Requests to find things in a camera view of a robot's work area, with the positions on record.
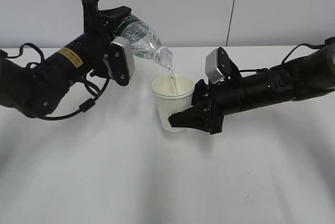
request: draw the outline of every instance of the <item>black cable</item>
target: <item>black cable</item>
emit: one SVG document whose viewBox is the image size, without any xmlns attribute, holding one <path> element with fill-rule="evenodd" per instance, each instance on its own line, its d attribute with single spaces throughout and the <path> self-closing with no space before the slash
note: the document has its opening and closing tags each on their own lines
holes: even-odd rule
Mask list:
<svg viewBox="0 0 335 224">
<path fill-rule="evenodd" d="M 40 55 L 40 57 L 41 57 L 41 62 L 44 61 L 44 54 L 43 54 L 43 52 L 41 51 L 41 49 L 38 48 L 35 44 L 32 44 L 32 43 L 30 43 L 30 42 L 26 42 L 26 43 L 24 43 L 24 44 L 22 44 L 22 45 L 20 46 L 20 48 L 19 48 L 19 55 L 15 55 L 15 56 L 12 56 L 12 57 L 5 56 L 5 58 L 7 58 L 7 59 L 15 59 L 15 58 L 19 58 L 20 56 L 22 56 L 22 54 L 23 54 L 23 50 L 24 50 L 24 47 L 25 47 L 25 46 L 28 46 L 28 47 L 33 48 L 33 49 Z"/>
<path fill-rule="evenodd" d="M 280 71 L 280 73 L 281 73 L 281 77 L 283 79 L 286 79 L 286 80 L 288 79 L 288 76 L 286 76 L 285 73 L 284 73 L 284 69 L 285 69 L 285 65 L 284 64 L 285 64 L 286 60 L 289 58 L 290 55 L 292 55 L 292 53 L 296 49 L 298 49 L 301 46 L 306 46 L 306 47 L 308 47 L 308 48 L 310 48 L 312 50 L 319 50 L 319 49 L 322 49 L 323 47 L 327 46 L 327 41 L 326 41 L 326 44 L 321 44 L 321 45 L 311 45 L 309 43 L 302 43 L 302 44 L 299 44 L 298 46 L 294 47 L 294 49 L 291 50 L 286 57 L 284 57 L 284 59 L 283 59 L 283 61 L 281 63 L 281 71 Z"/>
<path fill-rule="evenodd" d="M 78 82 L 84 84 L 86 90 L 94 97 L 99 97 L 101 95 L 101 90 L 98 86 L 96 86 L 91 81 L 87 80 L 86 76 L 84 76 L 81 80 Z"/>
<path fill-rule="evenodd" d="M 106 90 L 107 86 L 108 86 L 108 83 L 109 83 L 109 79 L 106 79 L 105 81 L 105 84 L 104 86 L 102 87 L 101 89 L 101 93 L 99 96 L 95 97 L 95 98 L 90 98 L 88 99 L 86 102 L 96 102 L 98 100 L 98 98 L 101 97 L 101 95 L 104 93 L 104 91 Z M 83 111 L 83 109 L 79 108 L 78 110 L 74 111 L 73 113 L 70 113 L 70 114 L 67 114 L 67 115 L 64 115 L 64 116 L 59 116 L 59 117 L 48 117 L 48 116 L 36 116 L 34 114 L 31 114 L 32 116 L 36 117 L 36 118 L 39 118 L 39 119 L 43 119 L 43 120 L 47 120 L 47 121 L 58 121 L 58 120 L 63 120 L 63 119 L 68 119 L 68 118 L 72 118 L 76 115 L 78 115 L 79 113 L 81 112 L 85 112 Z"/>
</svg>

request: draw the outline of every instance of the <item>yellow warning label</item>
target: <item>yellow warning label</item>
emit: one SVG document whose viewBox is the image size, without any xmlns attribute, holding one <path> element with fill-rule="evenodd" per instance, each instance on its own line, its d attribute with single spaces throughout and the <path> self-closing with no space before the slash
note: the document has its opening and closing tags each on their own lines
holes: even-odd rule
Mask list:
<svg viewBox="0 0 335 224">
<path fill-rule="evenodd" d="M 73 50 L 70 50 L 68 48 L 63 48 L 63 49 L 60 49 L 58 53 L 61 53 L 63 56 L 69 59 L 76 68 L 83 65 L 83 60 L 81 60 L 81 58 Z"/>
</svg>

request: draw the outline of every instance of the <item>cup rim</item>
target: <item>cup rim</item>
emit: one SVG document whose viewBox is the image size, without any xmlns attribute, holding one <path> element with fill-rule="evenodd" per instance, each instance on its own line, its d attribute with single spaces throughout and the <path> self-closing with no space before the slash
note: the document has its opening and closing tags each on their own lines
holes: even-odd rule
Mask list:
<svg viewBox="0 0 335 224">
<path fill-rule="evenodd" d="M 160 79 L 160 78 L 165 77 L 165 76 L 157 77 L 154 81 L 152 81 L 152 83 L 151 83 L 151 90 L 152 90 L 152 92 L 153 92 L 153 94 L 154 94 L 155 96 L 160 97 L 160 98 L 165 98 L 165 99 L 178 99 L 178 98 L 188 97 L 188 96 L 190 96 L 190 94 L 193 93 L 193 91 L 194 91 L 194 83 L 193 83 L 193 81 L 192 81 L 191 79 L 189 79 L 188 77 L 185 77 L 185 76 L 182 76 L 182 75 L 175 75 L 175 76 L 181 76 L 181 77 L 183 77 L 183 78 L 185 78 L 185 79 L 188 79 L 188 80 L 190 80 L 190 81 L 192 82 L 192 85 L 193 85 L 193 86 L 192 86 L 192 88 L 191 88 L 189 91 L 187 91 L 186 93 L 183 93 L 183 94 L 176 94 L 176 95 L 163 95 L 163 94 L 157 93 L 157 92 L 154 91 L 154 89 L 153 89 L 153 83 L 154 83 L 157 79 Z"/>
</svg>

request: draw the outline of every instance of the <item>plastic water bottle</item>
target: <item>plastic water bottle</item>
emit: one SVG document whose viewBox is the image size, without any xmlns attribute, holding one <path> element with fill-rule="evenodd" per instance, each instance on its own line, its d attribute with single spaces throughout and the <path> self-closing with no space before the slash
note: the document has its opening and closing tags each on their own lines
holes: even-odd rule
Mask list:
<svg viewBox="0 0 335 224">
<path fill-rule="evenodd" d="M 151 59 L 166 69 L 171 68 L 172 52 L 162 45 L 158 35 L 149 25 L 133 14 L 121 21 L 116 34 L 129 40 L 134 55 Z"/>
</svg>

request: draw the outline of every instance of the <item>white wall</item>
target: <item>white wall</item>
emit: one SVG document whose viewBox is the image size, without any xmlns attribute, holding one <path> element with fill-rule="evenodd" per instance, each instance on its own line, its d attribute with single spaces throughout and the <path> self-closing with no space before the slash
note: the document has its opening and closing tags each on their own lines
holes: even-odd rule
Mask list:
<svg viewBox="0 0 335 224">
<path fill-rule="evenodd" d="M 100 6 L 126 5 L 149 23 L 168 46 L 226 43 L 232 0 L 100 0 Z"/>
<path fill-rule="evenodd" d="M 333 0 L 236 0 L 228 45 L 321 43 L 334 36 Z M 0 0 L 0 48 L 61 47 L 82 32 L 81 0 Z M 226 44 L 233 0 L 100 0 L 127 5 L 168 46 Z"/>
<path fill-rule="evenodd" d="M 321 44 L 335 36 L 334 0 L 236 0 L 230 46 Z"/>
<path fill-rule="evenodd" d="M 0 48 L 61 47 L 83 31 L 81 0 L 0 0 Z"/>
</svg>

